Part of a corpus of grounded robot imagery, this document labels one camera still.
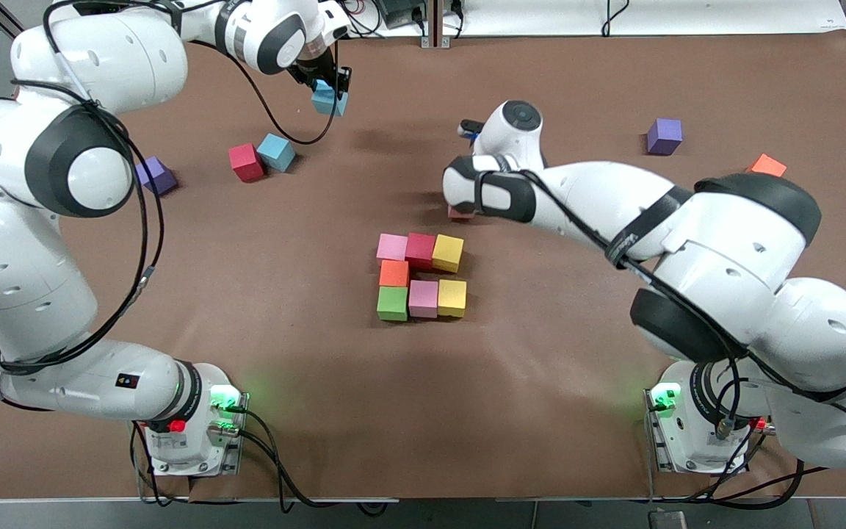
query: brown table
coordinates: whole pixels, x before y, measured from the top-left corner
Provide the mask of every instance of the brown table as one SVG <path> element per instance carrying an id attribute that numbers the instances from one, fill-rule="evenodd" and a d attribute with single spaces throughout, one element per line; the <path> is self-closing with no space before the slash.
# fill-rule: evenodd
<path id="1" fill-rule="evenodd" d="M 210 361 L 252 394 L 300 488 L 316 497 L 640 497 L 641 391 L 669 359 L 632 328 L 638 282 L 602 255 L 502 220 L 452 224 L 443 167 L 460 118 L 508 98 L 545 115 L 551 164 L 611 159 L 678 184 L 742 170 L 763 151 L 822 207 L 795 275 L 846 288 L 846 34 L 343 43 L 355 68 L 343 120 L 297 148 L 291 174 L 242 184 L 226 150 L 272 131 L 231 63 L 190 49 L 184 92 L 124 116 L 177 171 L 150 289 L 112 336 Z M 259 77 L 292 133 L 323 117 L 285 76 Z M 670 157 L 644 154 L 655 117 L 684 121 Z M 394 325 L 374 312 L 382 231 L 466 239 L 466 318 Z M 118 303 L 137 255 L 134 203 L 64 232 L 101 299 Z M 100 239 L 91 239 L 94 234 Z M 0 498 L 132 496 L 118 422 L 0 405 Z M 202 480 L 194 498 L 275 495 L 264 465 Z M 735 489 L 783 475 L 772 446 Z M 658 492 L 707 483 L 660 476 Z M 177 484 L 184 491 L 185 484 Z M 846 469 L 805 479 L 846 496 Z"/>

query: purple cube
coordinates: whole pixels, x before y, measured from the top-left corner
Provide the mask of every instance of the purple cube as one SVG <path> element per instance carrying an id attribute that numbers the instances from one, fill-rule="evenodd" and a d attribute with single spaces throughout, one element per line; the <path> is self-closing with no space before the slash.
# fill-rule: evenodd
<path id="1" fill-rule="evenodd" d="M 679 120 L 657 118 L 648 130 L 648 152 L 651 154 L 672 154 L 681 141 L 684 141 L 684 135 Z"/>
<path id="2" fill-rule="evenodd" d="M 178 181 L 175 180 L 172 171 L 168 170 L 154 156 L 145 161 L 145 167 L 142 164 L 138 164 L 135 171 L 139 175 L 139 184 L 145 185 L 145 188 L 150 191 L 152 190 L 152 184 L 148 183 L 148 179 L 152 178 L 155 181 L 155 188 L 158 190 L 159 195 L 164 195 L 178 187 Z"/>

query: red cube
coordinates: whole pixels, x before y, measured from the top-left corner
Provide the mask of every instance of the red cube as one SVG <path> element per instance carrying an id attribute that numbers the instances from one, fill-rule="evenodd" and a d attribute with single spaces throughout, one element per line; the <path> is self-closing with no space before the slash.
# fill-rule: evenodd
<path id="1" fill-rule="evenodd" d="M 266 176 L 252 143 L 232 147 L 228 156 L 231 157 L 231 168 L 241 180 L 258 181 Z"/>
<path id="2" fill-rule="evenodd" d="M 433 249 L 436 248 L 436 236 L 426 234 L 407 235 L 406 260 L 410 266 L 419 270 L 433 268 Z"/>

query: gray floor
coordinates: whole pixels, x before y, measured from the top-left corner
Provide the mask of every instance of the gray floor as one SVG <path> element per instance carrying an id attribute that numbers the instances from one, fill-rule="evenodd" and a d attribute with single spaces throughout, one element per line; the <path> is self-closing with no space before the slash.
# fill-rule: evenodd
<path id="1" fill-rule="evenodd" d="M 212 529 L 278 527 L 291 529 L 530 529 L 534 503 L 491 500 L 432 500 L 393 503 L 380 518 L 367 519 L 355 506 L 308 509 L 297 505 L 283 515 L 276 503 L 247 505 L 175 505 L 157 508 L 137 502 L 0 503 L 0 527 L 23 529 Z M 537 529 L 648 528 L 648 512 L 657 505 L 604 501 L 538 503 Z M 762 512 L 714 505 L 668 506 L 681 510 L 691 529 L 846 529 L 846 500 L 792 500 Z"/>

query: robotic arm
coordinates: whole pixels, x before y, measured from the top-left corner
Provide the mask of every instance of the robotic arm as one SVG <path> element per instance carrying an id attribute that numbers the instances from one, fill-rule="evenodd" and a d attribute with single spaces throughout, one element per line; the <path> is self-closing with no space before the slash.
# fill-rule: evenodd
<path id="1" fill-rule="evenodd" d="M 291 71 L 313 90 L 326 81 L 340 97 L 350 69 L 339 69 L 329 45 L 347 17 L 333 1 L 153 4 L 168 8 L 62 7 L 51 18 L 53 45 L 42 26 L 12 45 L 15 76 L 37 86 L 0 98 L 0 400 L 141 422 L 160 473 L 218 475 L 236 472 L 242 415 L 234 411 L 244 396 L 214 365 L 91 335 L 97 301 L 58 217 L 103 217 L 130 197 L 130 148 L 113 115 L 181 91 L 184 41 L 212 44 L 262 73 Z M 115 124 L 54 86 L 97 101 Z"/>
<path id="2" fill-rule="evenodd" d="M 662 469 L 731 471 L 750 421 L 766 416 L 797 458 L 846 467 L 846 291 L 788 278 L 820 223 L 811 195 L 758 173 L 699 181 L 692 193 L 620 163 L 548 168 L 541 128 L 524 101 L 463 121 L 473 154 L 444 171 L 444 197 L 461 213 L 578 240 L 644 278 L 632 324 L 679 360 L 649 392 Z M 652 275 L 634 266 L 654 258 Z"/>

